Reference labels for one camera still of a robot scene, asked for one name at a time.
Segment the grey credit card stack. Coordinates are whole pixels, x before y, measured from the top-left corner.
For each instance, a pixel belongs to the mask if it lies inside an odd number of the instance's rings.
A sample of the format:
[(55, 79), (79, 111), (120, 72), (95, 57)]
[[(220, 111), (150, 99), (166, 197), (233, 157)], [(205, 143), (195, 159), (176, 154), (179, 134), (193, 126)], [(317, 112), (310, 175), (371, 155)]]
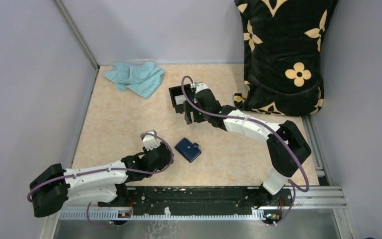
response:
[(178, 95), (174, 97), (176, 105), (183, 104), (184, 101), (186, 101), (186, 98), (184, 95)]

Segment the blue leather card holder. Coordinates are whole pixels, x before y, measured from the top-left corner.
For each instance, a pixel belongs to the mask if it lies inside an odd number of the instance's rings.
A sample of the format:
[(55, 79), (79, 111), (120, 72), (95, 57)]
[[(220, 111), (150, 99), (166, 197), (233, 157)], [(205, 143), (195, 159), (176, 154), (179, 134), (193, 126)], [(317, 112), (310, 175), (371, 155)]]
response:
[(191, 142), (186, 137), (181, 139), (175, 145), (175, 150), (178, 151), (189, 163), (194, 162), (201, 155), (199, 145), (196, 142)]

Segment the black plastic card box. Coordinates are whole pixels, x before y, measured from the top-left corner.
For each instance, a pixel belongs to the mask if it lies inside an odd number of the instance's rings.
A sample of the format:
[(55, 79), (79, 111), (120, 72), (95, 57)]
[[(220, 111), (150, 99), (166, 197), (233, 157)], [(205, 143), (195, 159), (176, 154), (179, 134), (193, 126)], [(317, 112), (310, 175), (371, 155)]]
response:
[[(185, 84), (184, 90), (185, 90), (187, 97), (191, 101), (193, 101), (194, 91), (191, 89), (191, 85)], [(182, 87), (181, 86), (170, 87), (169, 93), (170, 93), (171, 103), (172, 103), (173, 108), (175, 109), (175, 112), (177, 114), (182, 114), (185, 111), (184, 110), (184, 102), (187, 101), (185, 96), (184, 96), (184, 93), (182, 92)]]

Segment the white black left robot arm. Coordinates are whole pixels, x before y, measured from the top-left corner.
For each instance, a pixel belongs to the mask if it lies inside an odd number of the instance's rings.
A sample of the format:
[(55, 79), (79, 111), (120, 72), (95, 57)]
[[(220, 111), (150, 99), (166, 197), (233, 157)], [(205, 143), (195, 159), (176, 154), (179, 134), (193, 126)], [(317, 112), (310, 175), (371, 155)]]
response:
[(173, 163), (172, 149), (161, 143), (103, 166), (65, 169), (52, 164), (29, 184), (28, 201), (36, 218), (50, 216), (67, 205), (123, 206), (129, 200), (126, 183), (141, 181)]

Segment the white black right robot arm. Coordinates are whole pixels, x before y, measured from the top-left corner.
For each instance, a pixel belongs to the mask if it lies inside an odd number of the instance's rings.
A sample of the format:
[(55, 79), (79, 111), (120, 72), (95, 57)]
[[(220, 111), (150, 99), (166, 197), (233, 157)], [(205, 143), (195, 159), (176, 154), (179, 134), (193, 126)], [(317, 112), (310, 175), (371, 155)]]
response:
[(187, 94), (184, 94), (184, 98), (184, 106), (192, 107), (199, 117), (213, 127), (267, 145), (273, 168), (260, 186), (260, 198), (264, 204), (273, 205), (280, 198), (280, 191), (285, 184), (295, 184), (291, 178), (296, 171), (301, 172), (305, 182), (302, 191), (309, 190), (309, 179), (302, 165), (311, 154), (311, 149), (294, 122), (267, 122), (233, 106), (222, 106), (210, 89), (196, 91), (193, 99)]

